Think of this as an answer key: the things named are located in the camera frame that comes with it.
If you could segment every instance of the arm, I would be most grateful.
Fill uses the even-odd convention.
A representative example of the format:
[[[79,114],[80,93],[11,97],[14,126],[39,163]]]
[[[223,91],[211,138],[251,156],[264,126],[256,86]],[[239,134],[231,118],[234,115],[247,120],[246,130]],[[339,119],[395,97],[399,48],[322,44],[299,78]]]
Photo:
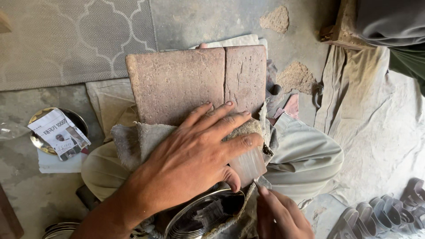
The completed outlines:
[[[144,219],[190,200],[217,182],[227,182],[237,192],[241,181],[227,164],[263,145],[263,138],[253,133],[222,142],[251,114],[227,116],[234,108],[231,101],[208,112],[211,107],[208,102],[192,111],[122,187],[87,215],[71,239],[127,239]]]

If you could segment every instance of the wooden block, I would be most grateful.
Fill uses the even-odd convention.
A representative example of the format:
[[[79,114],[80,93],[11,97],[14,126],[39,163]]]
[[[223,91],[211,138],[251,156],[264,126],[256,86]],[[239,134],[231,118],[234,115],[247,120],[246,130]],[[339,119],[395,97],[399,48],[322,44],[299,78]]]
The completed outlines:
[[[140,122],[178,126],[203,102],[222,105],[224,58],[223,48],[127,55]]]
[[[250,111],[254,116],[266,98],[266,48],[256,46],[225,47],[226,77],[224,101],[233,101],[236,112]]]
[[[11,32],[12,27],[10,27],[9,19],[6,14],[0,11],[0,33]]]
[[[341,46],[351,50],[373,49],[356,33],[356,0],[341,0],[340,9],[335,25],[320,30],[321,42]]]
[[[19,239],[24,230],[0,185],[0,239]]]

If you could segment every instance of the metal bowl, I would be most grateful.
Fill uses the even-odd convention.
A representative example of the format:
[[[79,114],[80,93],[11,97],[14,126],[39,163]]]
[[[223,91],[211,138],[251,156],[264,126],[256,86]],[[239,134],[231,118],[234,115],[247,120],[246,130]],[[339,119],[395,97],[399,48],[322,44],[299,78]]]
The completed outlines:
[[[29,123],[28,124],[31,124],[32,122],[38,120],[39,118],[47,115],[48,113],[50,113],[55,108],[56,107],[50,107],[50,108],[45,108],[45,109],[42,109],[42,110],[38,111],[37,113],[35,113],[33,115],[33,117],[31,117],[31,119],[29,120]],[[87,124],[85,123],[85,121],[81,118],[81,116],[79,116],[74,111],[70,111],[70,110],[65,109],[65,108],[58,108],[58,109],[60,109],[75,124],[75,126],[78,127],[81,130],[81,132],[86,137],[88,137],[88,127],[87,127]],[[57,153],[50,146],[50,144],[47,143],[46,141],[44,141],[36,133],[34,133],[34,131],[31,133],[30,139],[32,141],[32,144],[35,147],[43,150],[44,152],[46,152],[48,154],[57,155]]]
[[[164,238],[200,238],[238,214],[244,201],[245,194],[242,191],[234,193],[231,189],[218,190],[195,199],[171,219]],[[217,211],[215,203],[219,203],[220,210]]]

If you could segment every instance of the leg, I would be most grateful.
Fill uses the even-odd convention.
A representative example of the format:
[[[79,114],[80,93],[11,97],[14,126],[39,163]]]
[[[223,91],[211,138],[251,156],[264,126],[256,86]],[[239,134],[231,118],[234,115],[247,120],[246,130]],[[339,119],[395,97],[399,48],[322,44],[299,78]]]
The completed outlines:
[[[275,124],[279,148],[264,177],[297,204],[319,194],[341,169],[344,154],[329,136],[283,113]]]
[[[112,195],[129,175],[118,159],[114,142],[93,150],[81,169],[84,183],[100,201]]]

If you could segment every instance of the grey rug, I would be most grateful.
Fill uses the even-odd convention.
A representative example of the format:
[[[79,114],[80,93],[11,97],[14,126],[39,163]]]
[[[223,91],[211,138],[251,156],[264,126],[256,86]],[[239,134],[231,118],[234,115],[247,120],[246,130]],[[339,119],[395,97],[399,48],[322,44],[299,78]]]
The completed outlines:
[[[125,56],[158,50],[149,0],[13,0],[1,10],[0,91],[128,77]]]

